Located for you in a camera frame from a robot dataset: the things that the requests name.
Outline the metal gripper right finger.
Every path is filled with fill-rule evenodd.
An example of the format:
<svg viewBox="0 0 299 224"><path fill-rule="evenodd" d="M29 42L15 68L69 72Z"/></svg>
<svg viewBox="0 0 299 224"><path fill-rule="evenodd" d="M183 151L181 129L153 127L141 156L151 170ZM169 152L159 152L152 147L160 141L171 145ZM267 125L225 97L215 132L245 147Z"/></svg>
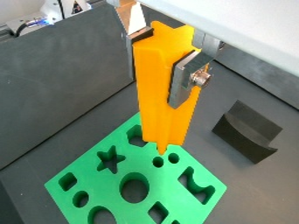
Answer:
<svg viewBox="0 0 299 224"><path fill-rule="evenodd" d="M204 69L220 52L221 41L204 31L196 30L191 45L200 50L191 50L172 65L167 102L173 109L187 101L193 87L204 88L208 85L211 75Z"/></svg>

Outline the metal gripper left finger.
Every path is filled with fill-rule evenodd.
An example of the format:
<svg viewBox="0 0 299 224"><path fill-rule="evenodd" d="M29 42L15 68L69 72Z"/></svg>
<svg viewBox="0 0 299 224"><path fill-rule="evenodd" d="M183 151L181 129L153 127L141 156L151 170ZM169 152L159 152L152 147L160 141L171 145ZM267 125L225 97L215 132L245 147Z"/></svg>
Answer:
<svg viewBox="0 0 299 224"><path fill-rule="evenodd" d="M128 57L128 77L136 79L136 68L135 68L135 56L133 56L133 43L153 36L153 28L145 26L139 31L125 36L125 49Z"/></svg>

